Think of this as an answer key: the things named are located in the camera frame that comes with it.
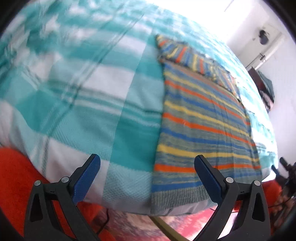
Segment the striped knit sweater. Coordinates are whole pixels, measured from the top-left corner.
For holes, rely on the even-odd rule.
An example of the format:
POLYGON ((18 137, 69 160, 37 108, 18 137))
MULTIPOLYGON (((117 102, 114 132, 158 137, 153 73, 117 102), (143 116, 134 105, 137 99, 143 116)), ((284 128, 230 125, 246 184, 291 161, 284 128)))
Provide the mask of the striped knit sweater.
POLYGON ((209 199, 194 169, 203 155, 223 176, 261 180, 251 123, 231 74, 189 44, 156 36, 165 95, 152 177, 151 213, 209 199))

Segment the dark clothes pile on chair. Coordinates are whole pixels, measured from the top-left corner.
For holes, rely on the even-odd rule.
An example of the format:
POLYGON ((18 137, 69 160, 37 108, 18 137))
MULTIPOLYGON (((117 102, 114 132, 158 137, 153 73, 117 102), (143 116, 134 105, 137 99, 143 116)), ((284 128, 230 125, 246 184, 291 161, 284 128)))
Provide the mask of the dark clothes pile on chair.
POLYGON ((255 70, 253 67, 250 68, 248 73, 258 89, 266 111, 269 113, 273 109, 275 99, 272 81, 265 77, 262 72, 255 70))

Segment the red fuzzy blanket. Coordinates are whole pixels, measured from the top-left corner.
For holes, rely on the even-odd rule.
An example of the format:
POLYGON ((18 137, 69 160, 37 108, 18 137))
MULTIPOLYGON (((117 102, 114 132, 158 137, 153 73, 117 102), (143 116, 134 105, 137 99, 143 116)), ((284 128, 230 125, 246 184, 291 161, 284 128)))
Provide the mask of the red fuzzy blanket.
MULTIPOLYGON (((28 200, 36 180, 48 183, 22 153, 11 148, 1 148, 1 210, 21 236, 23 236, 28 200)), ((63 230, 67 235, 74 237, 56 201, 54 207, 63 230)), ((94 219, 102 207, 80 202, 78 208, 87 223, 96 230, 94 219)), ((105 228, 98 236, 101 240, 116 240, 105 228)))

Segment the teal plaid bedspread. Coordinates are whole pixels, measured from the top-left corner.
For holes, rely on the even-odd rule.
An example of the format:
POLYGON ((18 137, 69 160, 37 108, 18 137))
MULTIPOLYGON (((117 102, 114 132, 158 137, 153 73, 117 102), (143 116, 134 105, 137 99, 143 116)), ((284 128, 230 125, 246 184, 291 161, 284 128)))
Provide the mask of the teal plaid bedspread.
POLYGON ((1 146, 19 150, 51 182, 97 154, 101 168, 86 201, 160 215, 151 213, 165 95, 157 35, 189 44, 231 74, 250 119, 259 181, 267 180, 278 149, 243 64, 196 21, 146 1, 14 3, 1 31, 1 146))

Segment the yellow-green stool frame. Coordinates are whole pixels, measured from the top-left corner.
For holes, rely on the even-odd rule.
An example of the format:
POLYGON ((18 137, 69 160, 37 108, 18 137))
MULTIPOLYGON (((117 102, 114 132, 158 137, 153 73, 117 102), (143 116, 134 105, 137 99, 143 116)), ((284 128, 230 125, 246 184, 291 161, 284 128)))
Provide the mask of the yellow-green stool frame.
POLYGON ((160 217, 150 216, 151 221, 162 231, 162 233, 171 241, 188 241, 187 238, 180 235, 177 231, 171 228, 160 217))

